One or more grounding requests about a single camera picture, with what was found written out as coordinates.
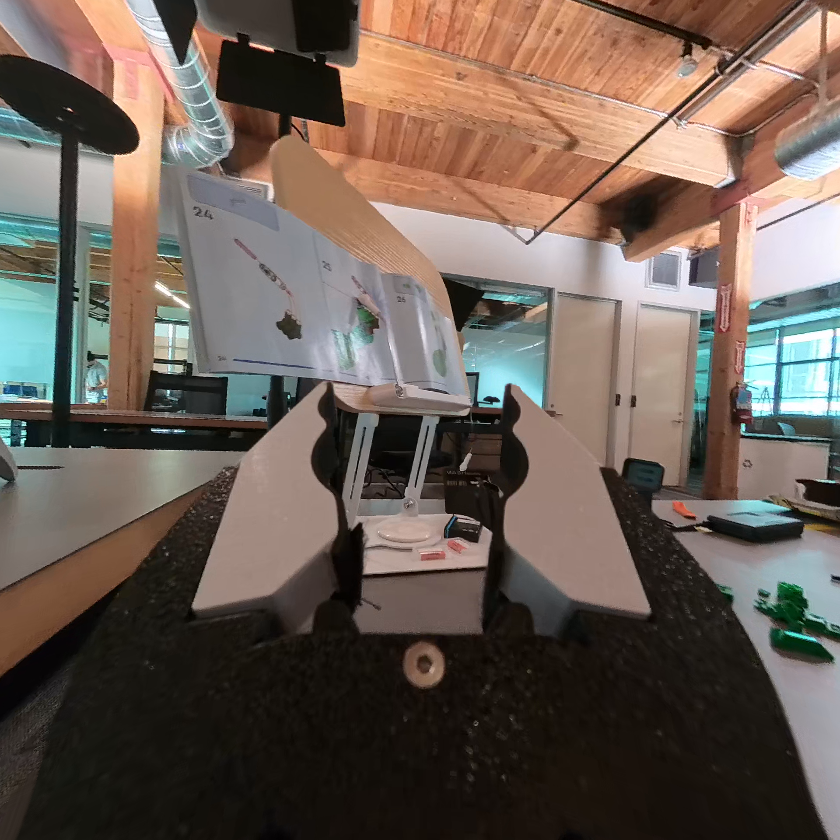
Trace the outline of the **black charging case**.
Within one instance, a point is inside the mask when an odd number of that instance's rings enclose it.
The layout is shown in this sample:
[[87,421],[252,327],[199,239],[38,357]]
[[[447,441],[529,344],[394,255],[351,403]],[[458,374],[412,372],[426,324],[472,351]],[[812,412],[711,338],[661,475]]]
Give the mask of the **black charging case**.
[[656,461],[643,458],[626,458],[622,478],[644,498],[651,502],[664,485],[665,467]]

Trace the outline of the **large black cardboard box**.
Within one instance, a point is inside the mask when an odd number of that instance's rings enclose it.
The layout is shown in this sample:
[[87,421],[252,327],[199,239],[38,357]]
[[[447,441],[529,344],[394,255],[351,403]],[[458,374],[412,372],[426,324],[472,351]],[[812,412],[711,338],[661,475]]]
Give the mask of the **large black cardboard box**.
[[500,490],[480,471],[444,471],[444,508],[451,515],[474,519],[491,528],[501,504]]

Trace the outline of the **long wooden background desk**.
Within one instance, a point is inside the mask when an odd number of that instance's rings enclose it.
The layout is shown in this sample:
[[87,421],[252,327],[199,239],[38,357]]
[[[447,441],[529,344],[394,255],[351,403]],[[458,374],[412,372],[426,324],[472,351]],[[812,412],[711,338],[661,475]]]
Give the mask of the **long wooden background desk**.
[[266,433],[263,417],[110,410],[73,405],[69,448],[246,452]]

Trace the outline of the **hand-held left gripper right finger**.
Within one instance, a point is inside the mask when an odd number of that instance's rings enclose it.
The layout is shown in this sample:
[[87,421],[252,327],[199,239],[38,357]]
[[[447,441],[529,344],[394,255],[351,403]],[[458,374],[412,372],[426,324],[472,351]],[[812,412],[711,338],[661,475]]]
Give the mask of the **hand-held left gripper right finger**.
[[483,629],[514,604],[546,637],[560,637],[580,611],[648,620],[652,608],[592,454],[514,384],[502,401],[501,437]]

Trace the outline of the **black overhead panel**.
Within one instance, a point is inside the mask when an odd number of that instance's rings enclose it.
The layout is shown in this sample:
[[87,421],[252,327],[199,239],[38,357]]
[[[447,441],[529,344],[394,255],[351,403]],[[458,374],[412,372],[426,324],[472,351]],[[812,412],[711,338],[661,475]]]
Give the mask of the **black overhead panel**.
[[323,60],[223,40],[217,98],[289,118],[345,126],[340,71]]

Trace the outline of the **pile of green bricks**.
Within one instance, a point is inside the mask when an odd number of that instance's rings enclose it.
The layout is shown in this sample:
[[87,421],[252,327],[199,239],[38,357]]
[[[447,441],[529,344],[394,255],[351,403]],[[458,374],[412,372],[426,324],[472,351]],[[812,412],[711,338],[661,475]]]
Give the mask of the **pile of green bricks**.
[[808,665],[837,662],[838,622],[813,612],[799,584],[779,581],[773,590],[760,587],[749,606],[737,607],[736,613],[761,659],[774,653]]

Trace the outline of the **large grid window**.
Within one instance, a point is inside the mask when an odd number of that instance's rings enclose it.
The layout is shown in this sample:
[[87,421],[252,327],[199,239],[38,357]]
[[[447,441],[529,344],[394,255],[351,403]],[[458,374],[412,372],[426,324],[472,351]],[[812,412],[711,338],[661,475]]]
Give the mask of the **large grid window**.
[[837,417],[838,306],[750,324],[744,379],[756,417]]

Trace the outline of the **silver air duct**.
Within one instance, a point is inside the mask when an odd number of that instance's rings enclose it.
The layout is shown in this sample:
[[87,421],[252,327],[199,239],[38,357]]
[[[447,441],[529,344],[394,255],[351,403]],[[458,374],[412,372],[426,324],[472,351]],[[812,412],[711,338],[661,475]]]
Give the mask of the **silver air duct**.
[[193,38],[193,1],[128,1],[167,89],[186,116],[186,124],[164,132],[162,160],[168,165],[204,168],[228,157],[234,132],[216,98],[211,73]]
[[812,182],[839,168],[839,98],[816,106],[776,138],[773,157],[784,175]]

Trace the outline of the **wooden book stand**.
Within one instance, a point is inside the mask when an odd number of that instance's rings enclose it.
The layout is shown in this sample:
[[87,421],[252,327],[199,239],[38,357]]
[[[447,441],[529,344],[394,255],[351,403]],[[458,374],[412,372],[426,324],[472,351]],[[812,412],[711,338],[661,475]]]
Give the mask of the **wooden book stand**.
[[[388,517],[434,517],[443,526],[451,514],[441,500],[423,500],[427,468],[441,417],[471,410],[469,386],[445,283],[432,262],[382,216],[347,180],[299,138],[278,140],[269,153],[276,204],[362,264],[351,300],[367,307],[385,335],[385,370],[373,385],[333,381],[338,408],[357,415],[342,499],[351,525],[364,530],[367,575],[477,571],[487,567],[490,530],[465,558],[447,554],[421,562],[419,550],[445,550],[443,538],[425,549],[382,546],[375,525]],[[384,417],[419,419],[413,461],[401,500],[363,500],[363,485],[375,431]]]

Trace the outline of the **grey overhead device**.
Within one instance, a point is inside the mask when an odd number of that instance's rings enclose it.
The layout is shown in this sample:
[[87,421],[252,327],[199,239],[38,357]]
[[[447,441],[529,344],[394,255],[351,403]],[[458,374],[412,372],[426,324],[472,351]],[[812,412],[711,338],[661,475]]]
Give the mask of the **grey overhead device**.
[[353,67],[360,43],[356,1],[155,1],[179,58],[196,25],[222,39]]

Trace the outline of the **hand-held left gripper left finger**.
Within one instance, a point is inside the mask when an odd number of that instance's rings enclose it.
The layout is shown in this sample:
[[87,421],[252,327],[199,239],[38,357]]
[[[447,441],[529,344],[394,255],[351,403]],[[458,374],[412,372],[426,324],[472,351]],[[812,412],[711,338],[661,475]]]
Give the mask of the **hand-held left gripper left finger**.
[[317,385],[242,458],[192,602],[197,618],[266,613],[281,632],[355,627],[364,535],[336,489],[333,385]]

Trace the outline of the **white door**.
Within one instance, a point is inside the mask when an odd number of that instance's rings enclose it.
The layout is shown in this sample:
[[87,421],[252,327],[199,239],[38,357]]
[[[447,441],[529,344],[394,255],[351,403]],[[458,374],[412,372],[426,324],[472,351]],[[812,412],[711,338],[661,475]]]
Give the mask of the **white door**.
[[618,301],[558,293],[546,407],[601,466],[613,463]]
[[698,331],[697,311],[638,307],[628,454],[663,466],[667,487],[689,466]]

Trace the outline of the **plain wooden post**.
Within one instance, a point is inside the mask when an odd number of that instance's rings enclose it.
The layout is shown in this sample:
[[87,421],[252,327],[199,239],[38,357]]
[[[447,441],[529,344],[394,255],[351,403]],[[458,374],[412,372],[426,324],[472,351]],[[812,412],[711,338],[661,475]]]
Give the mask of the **plain wooden post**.
[[140,142],[113,160],[108,408],[139,411],[154,356],[165,98],[150,58],[118,49],[112,62],[113,100]]

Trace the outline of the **instruction booklet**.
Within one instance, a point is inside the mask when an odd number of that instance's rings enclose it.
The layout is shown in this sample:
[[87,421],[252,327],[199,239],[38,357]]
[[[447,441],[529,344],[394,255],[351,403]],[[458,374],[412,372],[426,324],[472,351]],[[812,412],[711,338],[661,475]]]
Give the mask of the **instruction booklet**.
[[372,388],[374,404],[469,404],[455,325],[410,268],[360,259],[224,179],[177,172],[179,241],[196,358],[219,374]]

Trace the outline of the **wooden post with red signs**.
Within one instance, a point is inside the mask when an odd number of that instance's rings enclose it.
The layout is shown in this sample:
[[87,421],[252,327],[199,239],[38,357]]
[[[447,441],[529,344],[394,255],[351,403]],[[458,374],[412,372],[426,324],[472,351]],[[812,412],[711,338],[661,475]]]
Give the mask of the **wooden post with red signs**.
[[743,386],[758,215],[757,204],[744,201],[720,217],[715,334],[710,357],[702,484],[702,497],[708,500],[739,496],[741,424],[734,401]]

